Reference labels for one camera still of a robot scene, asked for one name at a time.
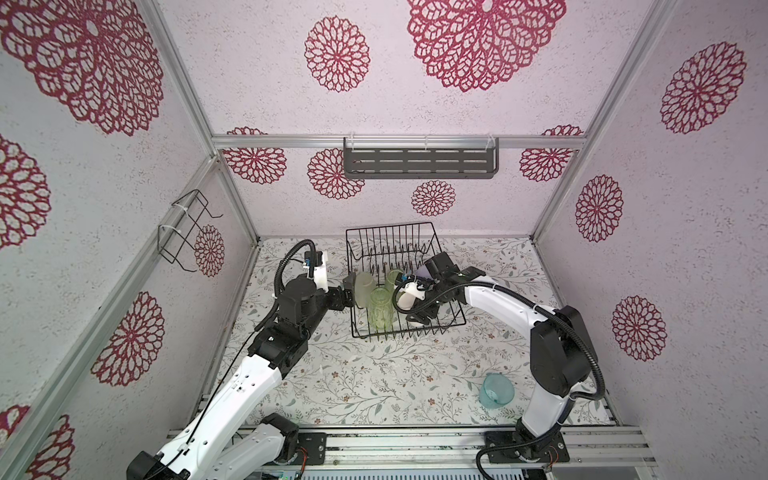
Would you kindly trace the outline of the green glass mug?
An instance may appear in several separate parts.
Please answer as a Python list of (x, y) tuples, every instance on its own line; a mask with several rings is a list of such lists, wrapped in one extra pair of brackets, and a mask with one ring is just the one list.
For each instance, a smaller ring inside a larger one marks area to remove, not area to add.
[(385, 288), (386, 290), (392, 294), (396, 288), (397, 282), (401, 279), (403, 274), (403, 271), (400, 269), (391, 269), (387, 274), (385, 278)]

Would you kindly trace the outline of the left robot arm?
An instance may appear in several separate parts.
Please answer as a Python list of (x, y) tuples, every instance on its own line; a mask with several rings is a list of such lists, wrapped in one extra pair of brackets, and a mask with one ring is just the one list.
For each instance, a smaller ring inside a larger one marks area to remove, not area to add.
[(244, 479), (268, 463), (305, 461), (298, 425), (279, 414), (266, 416), (235, 445), (230, 441), (306, 354), (325, 314), (352, 308), (354, 294), (346, 286), (319, 288), (301, 275), (278, 295), (277, 305), (277, 320), (260, 331), (204, 411), (158, 453), (140, 452), (127, 467), (128, 479)]

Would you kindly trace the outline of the purple plastic cup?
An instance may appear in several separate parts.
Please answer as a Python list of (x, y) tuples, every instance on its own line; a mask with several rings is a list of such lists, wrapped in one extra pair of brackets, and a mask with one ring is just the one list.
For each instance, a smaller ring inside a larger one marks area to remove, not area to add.
[(417, 279), (420, 279), (421, 281), (428, 282), (433, 281), (434, 278), (432, 277), (431, 273), (429, 272), (428, 268), (425, 265), (420, 266), (415, 271), (415, 277)]

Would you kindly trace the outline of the frosted pale green cup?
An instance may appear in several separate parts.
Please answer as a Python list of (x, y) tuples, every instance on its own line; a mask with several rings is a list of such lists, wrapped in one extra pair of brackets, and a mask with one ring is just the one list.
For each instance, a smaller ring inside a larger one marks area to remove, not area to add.
[(354, 282), (354, 299), (358, 308), (366, 308), (373, 290), (377, 287), (376, 279), (368, 272), (357, 272)]

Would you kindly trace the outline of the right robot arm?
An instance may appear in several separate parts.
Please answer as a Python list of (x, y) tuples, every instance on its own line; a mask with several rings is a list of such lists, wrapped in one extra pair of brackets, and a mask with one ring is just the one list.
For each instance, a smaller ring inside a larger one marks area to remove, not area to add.
[(604, 375), (577, 309), (537, 303), (476, 267), (459, 268), (445, 252), (396, 280), (391, 299), (398, 313), (417, 322), (435, 318), (451, 301), (491, 315), (529, 342), (535, 388), (516, 427), (525, 440), (554, 435), (578, 400), (604, 398)]

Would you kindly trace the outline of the teal plastic cup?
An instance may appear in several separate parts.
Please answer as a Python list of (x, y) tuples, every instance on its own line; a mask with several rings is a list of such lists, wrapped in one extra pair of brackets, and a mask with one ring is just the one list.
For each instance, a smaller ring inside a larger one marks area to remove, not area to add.
[(486, 409), (508, 405), (515, 397), (514, 384), (501, 373), (488, 373), (479, 389), (479, 401)]

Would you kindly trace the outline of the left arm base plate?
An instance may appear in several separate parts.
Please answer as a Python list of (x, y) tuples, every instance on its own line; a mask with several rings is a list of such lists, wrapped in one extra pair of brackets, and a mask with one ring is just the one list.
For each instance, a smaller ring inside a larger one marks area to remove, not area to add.
[(289, 465), (301, 467), (325, 464), (328, 435), (325, 432), (299, 432), (289, 441)]

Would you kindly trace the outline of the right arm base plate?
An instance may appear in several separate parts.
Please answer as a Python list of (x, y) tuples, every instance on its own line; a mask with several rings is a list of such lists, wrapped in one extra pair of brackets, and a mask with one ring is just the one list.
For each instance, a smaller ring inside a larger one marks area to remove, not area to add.
[(571, 460), (559, 430), (533, 437), (514, 430), (488, 431), (481, 450), (492, 464), (501, 463), (567, 463)]

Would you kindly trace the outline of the light green glass cup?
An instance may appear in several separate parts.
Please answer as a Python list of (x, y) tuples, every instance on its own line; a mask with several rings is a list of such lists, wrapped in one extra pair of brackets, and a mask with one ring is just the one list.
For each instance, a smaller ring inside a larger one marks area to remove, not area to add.
[(385, 333), (392, 330), (394, 307), (391, 293), (385, 287), (376, 287), (370, 293), (367, 318), (371, 330), (375, 333)]

